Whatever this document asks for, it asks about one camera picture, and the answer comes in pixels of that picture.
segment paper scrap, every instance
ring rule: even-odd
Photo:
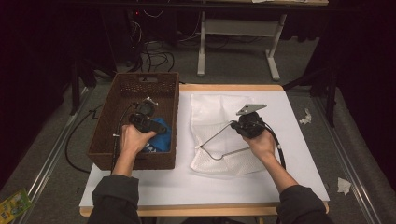
[[[344,193],[344,195],[347,195],[349,193],[350,186],[352,186],[351,183],[343,178],[338,177],[338,193]]]
[[[252,0],[252,3],[261,3],[261,2],[274,2],[274,0]]]
[[[305,118],[299,120],[300,123],[303,123],[303,124],[311,123],[312,116],[311,116],[311,113],[309,113],[309,110],[307,108],[305,109],[305,114],[306,114]]]

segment desk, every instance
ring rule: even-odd
[[[207,2],[225,2],[225,3],[251,3],[252,0],[210,0]],[[306,6],[327,6],[327,0],[307,0],[304,3],[290,0],[275,0],[268,2],[278,5],[299,5]],[[222,20],[222,19],[207,19],[203,11],[201,13],[201,43],[198,55],[198,71],[197,76],[203,77],[205,75],[205,35],[250,35],[250,36],[266,36],[272,37],[273,42],[270,49],[265,50],[265,57],[270,68],[271,76],[274,81],[280,80],[280,75],[276,68],[274,54],[280,35],[282,34],[285,25],[287,14],[282,14],[278,21],[236,21],[236,20]]]
[[[194,143],[190,131],[192,94],[252,97],[268,106],[258,111],[274,129],[291,175],[312,188],[327,207],[322,184],[288,97],[277,85],[180,85],[177,114],[177,158],[174,170],[133,171],[139,182],[141,217],[268,216],[276,214],[278,193],[265,171],[240,176],[203,175],[190,168]],[[92,191],[109,171],[93,166],[80,203],[80,213],[92,211]]]

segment brown wicker basket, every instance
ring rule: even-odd
[[[140,103],[150,97],[159,105],[154,113],[155,118],[163,118],[172,128],[172,139],[169,152],[137,154],[135,170],[168,170],[175,168],[177,109],[178,109],[178,73],[124,73],[117,74],[106,98],[96,129],[94,131],[88,157],[101,170],[110,170],[114,147],[113,133],[125,108],[133,102]],[[122,124],[127,124],[127,112]]]

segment dark sleeve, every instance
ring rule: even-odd
[[[92,193],[88,223],[140,223],[137,215],[139,180],[124,175],[105,176]]]
[[[276,209],[282,224],[333,223],[323,201],[310,188],[291,186],[280,193]]]

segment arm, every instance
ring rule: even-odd
[[[262,162],[270,176],[274,179],[279,193],[288,187],[298,185],[297,181],[286,172],[276,159],[275,141],[268,131],[265,130],[261,135],[253,139],[243,138],[250,145],[253,154]]]
[[[300,186],[276,159],[275,141],[268,131],[253,139],[244,137],[244,140],[274,180],[280,193],[280,206],[276,211],[283,224],[332,223],[320,198],[312,189]]]
[[[104,177],[92,193],[88,223],[140,223],[137,215],[139,180],[131,177],[136,154],[154,132],[141,133],[133,125],[122,126],[121,154],[110,176]]]

